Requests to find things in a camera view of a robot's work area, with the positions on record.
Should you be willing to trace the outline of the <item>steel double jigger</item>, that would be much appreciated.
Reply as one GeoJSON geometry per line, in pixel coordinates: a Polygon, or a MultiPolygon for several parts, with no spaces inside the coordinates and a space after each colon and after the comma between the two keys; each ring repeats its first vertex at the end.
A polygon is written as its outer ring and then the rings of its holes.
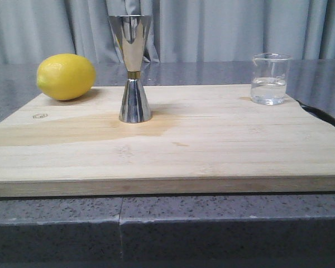
{"type": "Polygon", "coordinates": [[[119,120],[125,123],[146,122],[152,114],[141,83],[141,65],[151,17],[110,16],[109,22],[127,70],[119,120]]]}

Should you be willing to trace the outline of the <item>small glass beaker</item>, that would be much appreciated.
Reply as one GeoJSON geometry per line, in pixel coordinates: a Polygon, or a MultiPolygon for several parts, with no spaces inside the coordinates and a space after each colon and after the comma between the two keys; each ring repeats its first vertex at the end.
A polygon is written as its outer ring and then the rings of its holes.
{"type": "Polygon", "coordinates": [[[264,105],[284,102],[291,56],[277,53],[259,53],[252,58],[250,98],[264,105]]]}

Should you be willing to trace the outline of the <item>wooden cutting board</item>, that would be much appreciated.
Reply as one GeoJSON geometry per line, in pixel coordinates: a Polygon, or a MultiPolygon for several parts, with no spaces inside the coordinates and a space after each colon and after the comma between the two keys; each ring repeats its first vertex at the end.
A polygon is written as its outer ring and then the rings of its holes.
{"type": "Polygon", "coordinates": [[[122,87],[41,94],[0,123],[0,197],[335,191],[335,128],[248,85],[146,87],[123,123],[122,87]]]}

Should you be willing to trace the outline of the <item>yellow lemon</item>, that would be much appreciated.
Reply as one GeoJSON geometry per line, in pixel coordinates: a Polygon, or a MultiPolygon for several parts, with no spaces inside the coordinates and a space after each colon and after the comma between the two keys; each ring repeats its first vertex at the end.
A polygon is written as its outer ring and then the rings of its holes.
{"type": "Polygon", "coordinates": [[[94,85],[96,71],[85,57],[57,54],[46,58],[37,68],[37,87],[50,98],[68,101],[79,98],[94,85]]]}

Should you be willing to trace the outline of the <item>grey curtain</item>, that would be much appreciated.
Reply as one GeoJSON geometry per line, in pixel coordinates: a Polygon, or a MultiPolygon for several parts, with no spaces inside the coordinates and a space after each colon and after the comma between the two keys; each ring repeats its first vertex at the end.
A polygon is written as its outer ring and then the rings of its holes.
{"type": "Polygon", "coordinates": [[[335,59],[335,1],[0,1],[0,64],[61,53],[118,63],[119,15],[151,17],[148,62],[335,59]]]}

